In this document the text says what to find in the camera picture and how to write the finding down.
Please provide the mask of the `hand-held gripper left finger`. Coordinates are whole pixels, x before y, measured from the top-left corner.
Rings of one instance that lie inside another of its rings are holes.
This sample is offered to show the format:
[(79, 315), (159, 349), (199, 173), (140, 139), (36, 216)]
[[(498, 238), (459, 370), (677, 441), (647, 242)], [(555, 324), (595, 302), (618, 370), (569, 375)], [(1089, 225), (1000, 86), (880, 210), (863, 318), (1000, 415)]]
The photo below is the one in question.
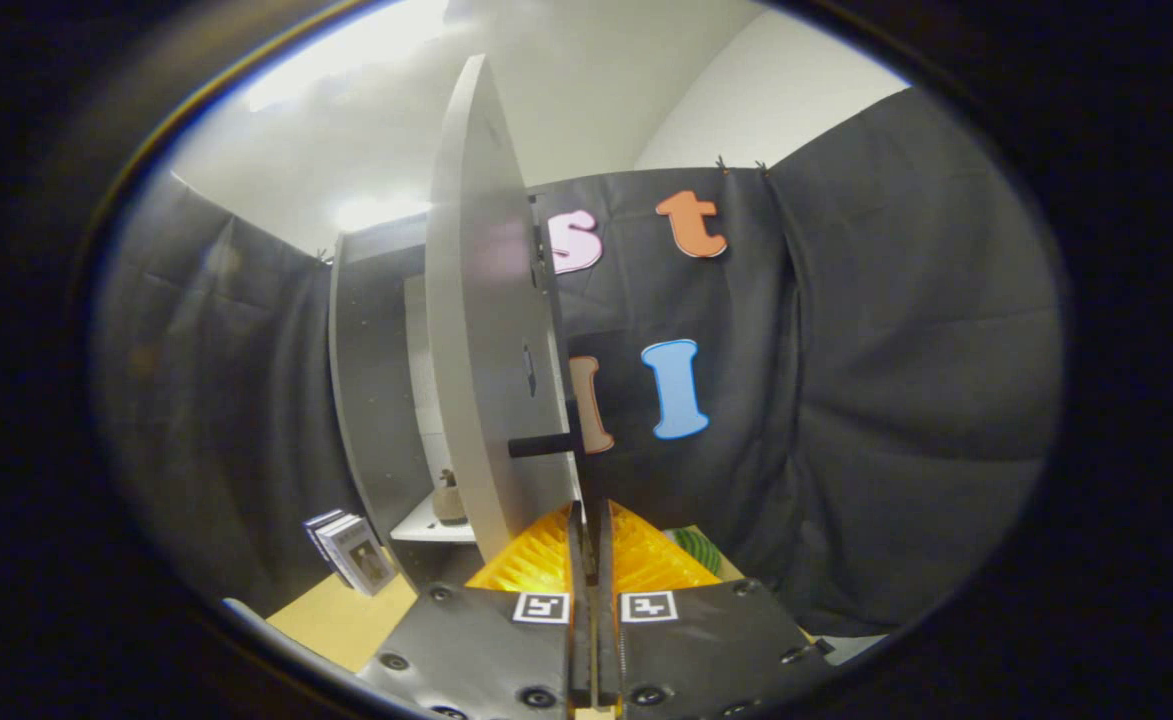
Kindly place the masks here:
[(578, 502), (536, 519), (465, 583), (425, 585), (358, 678), (446, 719), (569, 719), (585, 587)]

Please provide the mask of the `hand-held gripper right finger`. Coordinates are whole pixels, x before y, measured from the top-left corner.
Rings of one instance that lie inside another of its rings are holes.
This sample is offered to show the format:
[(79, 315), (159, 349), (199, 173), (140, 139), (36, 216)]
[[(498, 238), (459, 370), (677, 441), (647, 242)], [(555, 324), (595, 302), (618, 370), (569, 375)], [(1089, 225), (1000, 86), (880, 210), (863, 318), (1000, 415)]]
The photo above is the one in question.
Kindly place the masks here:
[(596, 509), (596, 706), (764, 719), (829, 682), (828, 648), (754, 578), (710, 573), (635, 512)]

